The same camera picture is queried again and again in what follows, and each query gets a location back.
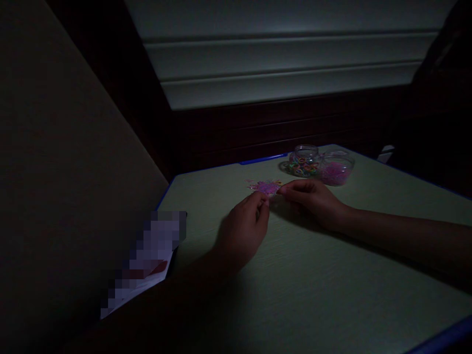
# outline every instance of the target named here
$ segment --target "beige wall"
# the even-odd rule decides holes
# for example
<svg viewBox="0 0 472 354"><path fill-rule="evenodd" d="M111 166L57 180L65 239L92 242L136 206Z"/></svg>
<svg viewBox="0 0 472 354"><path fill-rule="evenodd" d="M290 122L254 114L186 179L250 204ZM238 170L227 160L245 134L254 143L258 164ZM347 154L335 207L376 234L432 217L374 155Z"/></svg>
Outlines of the beige wall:
<svg viewBox="0 0 472 354"><path fill-rule="evenodd" d="M44 1L0 17L1 342L24 351L98 318L167 182Z"/></svg>

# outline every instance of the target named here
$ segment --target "right hand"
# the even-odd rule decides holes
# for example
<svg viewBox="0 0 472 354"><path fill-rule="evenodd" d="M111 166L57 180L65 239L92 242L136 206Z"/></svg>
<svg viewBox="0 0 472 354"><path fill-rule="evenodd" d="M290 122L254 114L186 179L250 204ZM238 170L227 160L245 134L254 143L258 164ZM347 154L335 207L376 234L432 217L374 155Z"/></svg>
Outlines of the right hand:
<svg viewBox="0 0 472 354"><path fill-rule="evenodd" d="M325 229L342 232L352 208L340 202L331 191L316 179L296 179L277 191L294 209L308 209Z"/></svg>

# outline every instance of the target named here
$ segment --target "desk surface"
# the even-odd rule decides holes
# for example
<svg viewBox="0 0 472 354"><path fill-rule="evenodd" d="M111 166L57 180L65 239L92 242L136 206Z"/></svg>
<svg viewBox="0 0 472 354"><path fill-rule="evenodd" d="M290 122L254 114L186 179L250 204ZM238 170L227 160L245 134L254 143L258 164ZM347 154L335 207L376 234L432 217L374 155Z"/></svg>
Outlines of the desk surface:
<svg viewBox="0 0 472 354"><path fill-rule="evenodd" d="M362 209L472 225L472 202L353 153L347 184ZM221 219L252 191L245 179L295 177L286 157L177 176L159 210L186 210L180 268L213 245ZM330 236L284 206L257 255L215 296L182 345L235 353L405 353L472 314L472 296L394 259Z"/></svg>

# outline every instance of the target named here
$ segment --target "glass jar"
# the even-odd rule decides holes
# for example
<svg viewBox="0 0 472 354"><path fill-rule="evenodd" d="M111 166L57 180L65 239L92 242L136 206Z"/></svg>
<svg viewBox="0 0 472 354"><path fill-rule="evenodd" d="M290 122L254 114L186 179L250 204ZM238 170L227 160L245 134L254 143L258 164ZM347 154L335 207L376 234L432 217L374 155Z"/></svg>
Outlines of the glass jar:
<svg viewBox="0 0 472 354"><path fill-rule="evenodd" d="M297 177L313 176L320 163L318 148L314 145L298 145L290 154L288 172Z"/></svg>
<svg viewBox="0 0 472 354"><path fill-rule="evenodd" d="M354 158L349 153L345 155L327 151L320 163L321 181L331 186L344 185L353 168Z"/></svg>

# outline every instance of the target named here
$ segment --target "blue table trim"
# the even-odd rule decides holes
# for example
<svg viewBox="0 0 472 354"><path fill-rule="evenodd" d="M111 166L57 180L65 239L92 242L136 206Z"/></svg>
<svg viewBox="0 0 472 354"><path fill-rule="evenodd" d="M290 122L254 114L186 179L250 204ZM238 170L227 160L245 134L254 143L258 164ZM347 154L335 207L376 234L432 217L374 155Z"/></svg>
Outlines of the blue table trim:
<svg viewBox="0 0 472 354"><path fill-rule="evenodd" d="M276 158L279 158L279 157L285 157L285 156L287 156L288 154L289 154L289 153L287 152L287 153L279 154L279 155L273 155L273 156L268 156L268 157L261 157L261 158L254 159L254 160L242 161L242 162L240 162L239 164L240 164L240 165L250 165L250 164L252 164L252 163L258 163L258 162L273 160L273 159L276 159Z"/></svg>
<svg viewBox="0 0 472 354"><path fill-rule="evenodd" d="M472 334L472 316L452 325L405 354L437 354Z"/></svg>
<svg viewBox="0 0 472 354"><path fill-rule="evenodd" d="M154 211L157 211L162 203L162 201L164 200L164 197L166 196L167 192L169 191L169 188L171 187L172 185L172 182L174 182L174 179L175 177L171 180L171 182L169 183L169 185L167 186L166 190L164 191L164 194L162 195L161 197L161 200L159 201L159 203L157 203L157 206L156 206L156 209L154 209Z"/></svg>

